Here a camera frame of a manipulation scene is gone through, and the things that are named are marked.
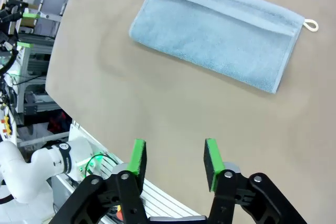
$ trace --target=metal bar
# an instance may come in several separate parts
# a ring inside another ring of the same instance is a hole
[[[27,141],[19,142],[19,143],[17,143],[17,147],[20,148],[20,147],[33,145],[33,144],[46,142],[46,141],[51,141],[51,140],[56,140],[56,139],[63,138],[63,137],[68,137],[68,136],[69,136],[69,132],[63,132],[63,133],[54,134],[54,135],[50,135],[50,136],[44,136],[44,137],[36,138],[36,139],[33,139],[33,140],[27,140]]]

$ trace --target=workbench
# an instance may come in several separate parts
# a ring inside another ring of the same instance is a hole
[[[147,141],[146,178],[209,214],[204,139],[242,174],[267,174],[307,223],[334,223],[334,0],[266,0],[319,23],[302,29],[276,94],[139,45],[129,38],[144,0],[69,0],[46,90],[122,160]],[[234,223],[252,223],[239,207]]]

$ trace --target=light blue cloth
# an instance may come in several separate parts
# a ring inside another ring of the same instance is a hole
[[[130,37],[275,93],[303,22],[263,0],[145,0]]]

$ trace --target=green tape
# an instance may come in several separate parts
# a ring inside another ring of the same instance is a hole
[[[135,140],[131,161],[127,166],[127,170],[129,170],[135,176],[138,176],[140,173],[141,158],[144,147],[145,147],[145,140],[143,139]]]
[[[223,164],[222,157],[220,155],[216,140],[213,138],[208,138],[206,140],[212,166],[213,166],[213,178],[212,178],[212,185],[211,185],[211,191],[214,191],[216,189],[217,185],[217,176],[218,174],[225,170],[225,165]]]
[[[23,13],[22,17],[24,18],[40,18],[41,16],[35,13]]]
[[[29,44],[29,43],[24,43],[24,42],[18,42],[17,45],[20,47],[28,47],[28,48],[32,48],[34,46],[34,44]]]

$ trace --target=folded towel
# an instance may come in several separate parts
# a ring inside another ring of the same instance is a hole
[[[303,22],[263,0],[145,0],[130,37],[275,93]]]

